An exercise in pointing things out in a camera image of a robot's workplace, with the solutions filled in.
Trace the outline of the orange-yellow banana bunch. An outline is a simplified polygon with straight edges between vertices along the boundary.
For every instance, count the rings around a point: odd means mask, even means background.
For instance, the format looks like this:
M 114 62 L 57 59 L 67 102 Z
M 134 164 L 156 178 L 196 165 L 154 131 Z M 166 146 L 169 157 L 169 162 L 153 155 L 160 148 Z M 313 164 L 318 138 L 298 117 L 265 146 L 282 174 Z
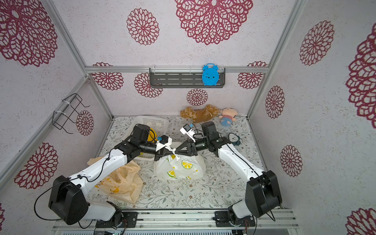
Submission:
M 149 143 L 156 143 L 157 138 L 158 138 L 157 134 L 156 134 L 155 131 L 151 128 L 151 129 L 148 131 L 147 142 L 149 142 Z

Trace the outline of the white plastic bag lemon print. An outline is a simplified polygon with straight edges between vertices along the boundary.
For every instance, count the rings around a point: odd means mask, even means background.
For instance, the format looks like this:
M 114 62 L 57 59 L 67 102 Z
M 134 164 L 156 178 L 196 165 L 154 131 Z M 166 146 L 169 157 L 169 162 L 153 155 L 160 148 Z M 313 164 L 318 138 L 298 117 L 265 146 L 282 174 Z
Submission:
M 154 175 L 164 180 L 203 178 L 206 173 L 206 164 L 201 155 L 167 155 L 154 158 Z

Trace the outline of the beige plastic bag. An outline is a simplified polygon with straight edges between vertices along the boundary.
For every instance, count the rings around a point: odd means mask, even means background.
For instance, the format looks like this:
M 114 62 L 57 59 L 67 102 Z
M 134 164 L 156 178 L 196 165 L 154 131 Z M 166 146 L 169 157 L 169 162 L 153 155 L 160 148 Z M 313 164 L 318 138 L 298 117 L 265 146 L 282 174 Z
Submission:
M 143 187 L 140 169 L 136 162 L 131 161 L 106 176 L 95 188 L 118 201 L 135 204 Z

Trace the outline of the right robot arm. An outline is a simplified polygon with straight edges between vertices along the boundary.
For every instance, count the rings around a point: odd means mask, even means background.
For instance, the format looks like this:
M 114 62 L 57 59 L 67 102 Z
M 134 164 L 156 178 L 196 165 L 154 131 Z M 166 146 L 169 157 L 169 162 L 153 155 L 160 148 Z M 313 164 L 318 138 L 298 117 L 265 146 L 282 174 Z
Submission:
M 201 125 L 201 138 L 196 137 L 193 127 L 193 124 L 186 124 L 180 129 L 180 132 L 190 139 L 178 146 L 175 153 L 195 156 L 199 151 L 208 150 L 225 161 L 246 183 L 244 199 L 228 208 L 228 220 L 233 225 L 239 225 L 240 221 L 248 216 L 260 218 L 267 213 L 271 213 L 270 217 L 274 219 L 272 210 L 283 202 L 276 174 L 252 164 L 236 150 L 227 137 L 216 130 L 212 121 Z

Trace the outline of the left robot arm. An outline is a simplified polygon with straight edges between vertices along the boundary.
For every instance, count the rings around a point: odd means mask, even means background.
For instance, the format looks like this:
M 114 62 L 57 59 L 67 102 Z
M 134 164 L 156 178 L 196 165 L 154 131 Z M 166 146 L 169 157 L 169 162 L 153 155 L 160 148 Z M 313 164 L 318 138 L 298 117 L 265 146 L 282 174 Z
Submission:
M 149 126 L 136 124 L 131 135 L 117 144 L 105 157 L 70 177 L 56 178 L 49 208 L 67 225 L 73 225 L 83 219 L 102 220 L 114 227 L 120 225 L 123 214 L 118 206 L 111 202 L 88 201 L 86 196 L 100 181 L 130 163 L 141 153 L 162 156 L 172 153 L 170 137 L 162 135 L 154 143 L 148 141 L 149 132 Z

